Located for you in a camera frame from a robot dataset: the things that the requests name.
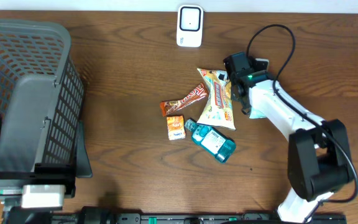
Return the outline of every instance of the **wooden table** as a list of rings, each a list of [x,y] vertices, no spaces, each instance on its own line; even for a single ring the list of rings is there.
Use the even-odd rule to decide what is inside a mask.
[[[52,21],[71,34],[71,55],[87,79],[83,108],[92,179],[78,179],[64,211],[84,205],[144,213],[242,213],[273,210],[286,197],[288,143],[267,119],[251,120],[234,103],[237,130],[219,129],[237,149],[224,165],[190,137],[169,141],[158,104],[183,98],[202,78],[197,68],[224,69],[222,60],[245,50],[261,27],[293,29],[296,51],[280,83],[309,110],[340,119],[358,171],[358,15],[205,13],[203,44],[176,45],[175,12],[0,11],[0,18]],[[266,30],[252,55],[277,72],[290,51],[284,30]],[[198,119],[206,100],[181,110]],[[348,197],[349,184],[335,198]],[[358,198],[326,204],[358,223]]]

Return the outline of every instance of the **mouthwash bottle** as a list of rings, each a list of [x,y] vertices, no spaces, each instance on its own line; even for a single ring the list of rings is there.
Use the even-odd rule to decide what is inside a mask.
[[[185,128],[192,132],[191,140],[211,153],[219,162],[225,163],[236,149],[236,144],[232,140],[227,139],[211,126],[197,124],[192,119],[188,119]]]

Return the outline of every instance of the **white device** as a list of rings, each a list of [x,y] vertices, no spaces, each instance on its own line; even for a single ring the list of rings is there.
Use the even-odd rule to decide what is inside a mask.
[[[64,185],[25,185],[22,208],[62,208],[66,187]]]
[[[262,112],[274,126],[280,130],[287,140],[290,135],[298,129],[309,130],[314,128],[313,124],[304,120],[298,113],[289,108],[276,94],[274,94],[272,85],[273,80],[265,80],[256,83],[255,86],[249,88],[249,101],[252,109]],[[321,122],[324,121],[322,117],[308,111],[288,95],[278,81],[276,81],[275,85],[276,89],[280,91],[280,95],[296,109],[303,114],[306,114],[318,124],[321,124]],[[315,200],[308,202],[299,197],[295,191],[291,189],[284,202],[278,207],[277,213],[280,216],[281,221],[303,223],[305,222],[305,218],[313,212],[316,206],[318,206],[320,200],[325,200],[333,194],[333,192],[327,192],[317,196]]]
[[[183,5],[178,10],[177,44],[180,47],[199,47],[203,38],[203,8]]]

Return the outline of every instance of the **black cable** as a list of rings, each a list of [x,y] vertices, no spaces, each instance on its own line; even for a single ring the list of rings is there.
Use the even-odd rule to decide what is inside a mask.
[[[192,224],[192,223],[196,223],[196,222],[200,222],[201,221],[201,224],[204,224],[204,220],[200,219],[200,218],[197,218],[191,222],[189,222],[189,224]]]
[[[352,163],[352,161],[349,159],[349,157],[347,156],[347,154],[345,153],[344,149],[342,148],[342,146],[340,145],[340,143],[332,136],[330,135],[324,128],[322,128],[316,121],[313,121],[312,119],[310,119],[306,114],[303,114],[301,111],[299,111],[298,109],[296,109],[291,103],[289,103],[286,99],[284,99],[284,97],[279,93],[279,90],[276,88],[276,82],[278,80],[278,77],[280,76],[281,72],[283,71],[283,69],[285,68],[285,66],[287,65],[287,63],[290,61],[294,51],[295,51],[295,36],[293,35],[293,32],[285,25],[281,25],[281,24],[271,24],[268,26],[265,26],[264,28],[262,28],[261,30],[259,30],[249,41],[248,46],[247,46],[247,57],[249,55],[249,49],[251,46],[252,41],[255,39],[255,37],[257,37],[262,31],[264,31],[265,29],[268,29],[270,27],[281,27],[285,30],[287,30],[292,38],[292,49],[291,52],[287,58],[287,60],[284,62],[283,66],[281,67],[281,69],[278,71],[277,76],[274,78],[273,80],[273,92],[278,96],[278,98],[283,101],[284,104],[286,104],[289,108],[291,108],[293,111],[295,111],[297,114],[299,114],[303,119],[309,121],[311,124],[313,124],[314,126],[316,126],[316,128],[318,128],[325,136],[328,140],[330,140],[332,143],[334,143],[334,145],[339,149],[339,152],[341,152],[341,154],[344,156],[347,164],[349,165],[349,167],[351,168],[351,171],[354,175],[354,191],[352,196],[350,196],[347,199],[342,199],[342,200],[331,200],[331,199],[326,199],[326,200],[321,200],[318,202],[318,205],[316,207],[315,210],[317,210],[317,208],[322,205],[325,202],[331,202],[331,203],[347,203],[347,202],[351,202],[352,200],[354,200],[357,197],[358,194],[358,175],[356,172],[356,169],[354,168],[354,165]]]
[[[75,220],[62,220],[60,222],[58,222],[57,224],[63,224],[63,223],[75,223]]]
[[[283,222],[281,220],[236,220],[222,222],[221,224],[295,224],[293,222]]]

